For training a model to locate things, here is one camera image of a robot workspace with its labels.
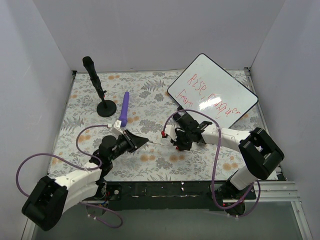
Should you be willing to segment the white marker pen red end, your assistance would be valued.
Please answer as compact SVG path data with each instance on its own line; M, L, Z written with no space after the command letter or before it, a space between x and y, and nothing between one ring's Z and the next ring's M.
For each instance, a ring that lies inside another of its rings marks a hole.
M162 144L159 143L159 142L154 142L154 141L151 141L151 140L149 140L148 142L151 143L151 144L155 144L155 145L162 145Z

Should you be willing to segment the white whiteboard black frame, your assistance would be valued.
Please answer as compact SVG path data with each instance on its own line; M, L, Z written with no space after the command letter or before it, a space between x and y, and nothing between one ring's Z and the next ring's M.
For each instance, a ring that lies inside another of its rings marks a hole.
M183 109L201 112L221 128L232 127L259 101L258 96L206 54L199 54L168 87Z

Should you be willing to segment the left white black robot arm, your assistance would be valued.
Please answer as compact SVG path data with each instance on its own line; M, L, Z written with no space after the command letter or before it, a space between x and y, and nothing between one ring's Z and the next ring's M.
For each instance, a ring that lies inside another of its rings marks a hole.
M66 175L42 177L22 207L22 214L44 231L52 229L62 214L88 198L107 199L110 191L104 177L113 161L125 153L133 153L149 141L125 130L118 137L107 135L90 160Z

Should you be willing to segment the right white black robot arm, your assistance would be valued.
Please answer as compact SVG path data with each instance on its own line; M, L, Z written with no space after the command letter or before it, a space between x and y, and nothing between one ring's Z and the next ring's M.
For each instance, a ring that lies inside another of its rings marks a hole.
M176 113L174 119L178 127L167 126L165 133L178 150L189 151L193 143L203 143L225 147L242 155L245 165L214 191L219 197L239 198L253 182L266 180L285 158L283 151L263 128L251 131L221 128L213 119L198 123L188 113Z

